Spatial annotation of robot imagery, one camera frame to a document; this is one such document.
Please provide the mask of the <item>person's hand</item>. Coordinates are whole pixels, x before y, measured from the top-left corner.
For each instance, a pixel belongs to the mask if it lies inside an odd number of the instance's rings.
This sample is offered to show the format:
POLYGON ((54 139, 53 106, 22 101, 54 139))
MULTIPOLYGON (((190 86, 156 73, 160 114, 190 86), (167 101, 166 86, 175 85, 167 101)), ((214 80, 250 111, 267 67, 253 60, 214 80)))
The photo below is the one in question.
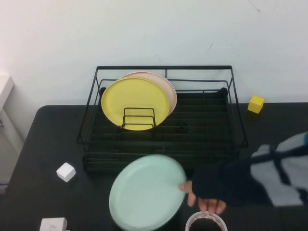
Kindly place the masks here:
POLYGON ((187 194, 187 205, 193 207, 196 203, 200 211, 210 214, 222 214, 227 208, 223 201, 223 186, 218 172, 214 169, 200 169, 193 177, 179 184, 179 189, 187 194))

